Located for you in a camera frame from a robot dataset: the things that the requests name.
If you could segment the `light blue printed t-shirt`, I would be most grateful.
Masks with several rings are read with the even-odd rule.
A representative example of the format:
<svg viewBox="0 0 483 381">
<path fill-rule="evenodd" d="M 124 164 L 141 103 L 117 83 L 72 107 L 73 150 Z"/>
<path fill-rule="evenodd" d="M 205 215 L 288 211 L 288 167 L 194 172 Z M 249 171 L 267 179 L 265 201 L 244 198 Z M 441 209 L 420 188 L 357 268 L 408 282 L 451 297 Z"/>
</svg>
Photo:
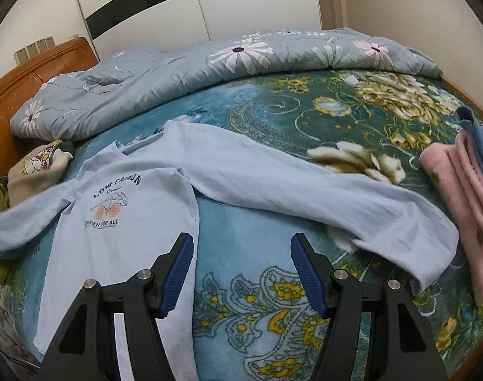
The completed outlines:
<svg viewBox="0 0 483 381">
<path fill-rule="evenodd" d="M 34 345 L 45 352 L 85 279 L 127 280 L 199 235 L 197 195 L 310 219 L 346 232 L 412 276 L 415 293 L 440 277 L 458 229 L 426 198 L 387 181 L 337 174 L 222 128 L 170 121 L 139 142 L 112 143 L 77 176 L 0 214 L 0 256 L 12 256 L 49 224 L 56 229 Z"/>
</svg>

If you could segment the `beige fleece cartoon garment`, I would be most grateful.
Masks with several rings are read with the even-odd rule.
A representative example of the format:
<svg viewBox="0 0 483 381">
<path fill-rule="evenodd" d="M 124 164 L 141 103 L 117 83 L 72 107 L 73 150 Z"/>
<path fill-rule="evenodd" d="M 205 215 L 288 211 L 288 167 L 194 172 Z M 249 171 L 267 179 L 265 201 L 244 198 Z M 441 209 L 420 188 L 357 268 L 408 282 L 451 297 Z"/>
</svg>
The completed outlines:
<svg viewBox="0 0 483 381">
<path fill-rule="evenodd" d="M 74 158 L 70 141 L 55 140 L 29 152 L 8 171 L 8 203 L 19 205 L 54 186 Z"/>
</svg>

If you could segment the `pink folded fleece garment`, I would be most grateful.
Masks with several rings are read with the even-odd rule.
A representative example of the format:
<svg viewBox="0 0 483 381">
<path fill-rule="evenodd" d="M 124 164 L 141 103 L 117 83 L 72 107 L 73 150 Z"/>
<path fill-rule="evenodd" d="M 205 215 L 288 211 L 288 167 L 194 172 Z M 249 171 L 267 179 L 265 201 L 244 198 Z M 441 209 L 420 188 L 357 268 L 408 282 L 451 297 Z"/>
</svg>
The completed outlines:
<svg viewBox="0 0 483 381">
<path fill-rule="evenodd" d="M 461 130 L 454 144 L 430 144 L 420 154 L 420 164 L 458 227 L 470 266 L 474 300 L 480 306 L 483 304 L 483 175 L 470 135 Z"/>
</svg>

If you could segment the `grey-blue floral quilt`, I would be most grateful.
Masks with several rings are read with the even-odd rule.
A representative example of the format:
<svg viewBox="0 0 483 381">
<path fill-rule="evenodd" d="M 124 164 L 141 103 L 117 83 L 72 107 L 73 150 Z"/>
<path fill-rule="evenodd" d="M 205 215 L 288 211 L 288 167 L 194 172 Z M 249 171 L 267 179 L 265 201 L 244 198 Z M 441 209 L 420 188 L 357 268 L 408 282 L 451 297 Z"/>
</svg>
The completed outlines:
<svg viewBox="0 0 483 381">
<path fill-rule="evenodd" d="M 366 69 L 437 78 L 439 65 L 395 40 L 358 31 L 260 31 L 178 52 L 124 50 L 48 78 L 10 120 L 13 135 L 83 140 L 179 97 L 237 78 L 286 71 Z"/>
</svg>

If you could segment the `wooden bed footboard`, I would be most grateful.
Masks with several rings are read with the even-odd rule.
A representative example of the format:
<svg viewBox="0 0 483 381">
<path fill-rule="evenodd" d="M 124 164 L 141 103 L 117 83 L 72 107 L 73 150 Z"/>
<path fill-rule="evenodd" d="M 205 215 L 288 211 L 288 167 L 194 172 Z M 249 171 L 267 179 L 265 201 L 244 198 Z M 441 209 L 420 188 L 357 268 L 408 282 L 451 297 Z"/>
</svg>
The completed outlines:
<svg viewBox="0 0 483 381">
<path fill-rule="evenodd" d="M 462 89 L 460 86 L 455 84 L 451 79 L 447 78 L 446 76 L 442 76 L 440 80 L 448 88 L 454 90 L 457 94 L 460 94 L 461 97 L 463 97 L 464 100 L 466 100 L 469 105 L 473 107 L 476 112 L 483 118 L 483 105 L 481 105 L 474 97 L 472 97 L 467 91 Z"/>
</svg>

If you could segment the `orange wooden headboard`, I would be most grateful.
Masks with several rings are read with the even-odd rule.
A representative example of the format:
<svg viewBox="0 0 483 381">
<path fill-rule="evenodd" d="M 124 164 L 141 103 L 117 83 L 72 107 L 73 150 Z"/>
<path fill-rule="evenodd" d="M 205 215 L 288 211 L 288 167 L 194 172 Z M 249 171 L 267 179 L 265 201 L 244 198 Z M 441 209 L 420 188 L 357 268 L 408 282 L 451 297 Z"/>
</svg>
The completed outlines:
<svg viewBox="0 0 483 381">
<path fill-rule="evenodd" d="M 0 176 L 33 149 L 33 141 L 13 136 L 10 119 L 50 78 L 87 70 L 98 60 L 84 37 L 64 42 L 15 67 L 0 78 Z"/>
</svg>

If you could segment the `white wardrobe with black stripe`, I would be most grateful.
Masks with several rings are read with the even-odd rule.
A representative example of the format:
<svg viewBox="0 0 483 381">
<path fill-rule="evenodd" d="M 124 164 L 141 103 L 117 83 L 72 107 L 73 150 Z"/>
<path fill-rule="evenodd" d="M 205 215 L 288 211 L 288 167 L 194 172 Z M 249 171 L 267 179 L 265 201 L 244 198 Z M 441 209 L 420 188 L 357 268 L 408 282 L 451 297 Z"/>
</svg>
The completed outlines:
<svg viewBox="0 0 483 381">
<path fill-rule="evenodd" d="M 174 52 L 259 31 L 321 29 L 318 0 L 78 0 L 94 50 L 108 58 L 154 46 Z"/>
</svg>

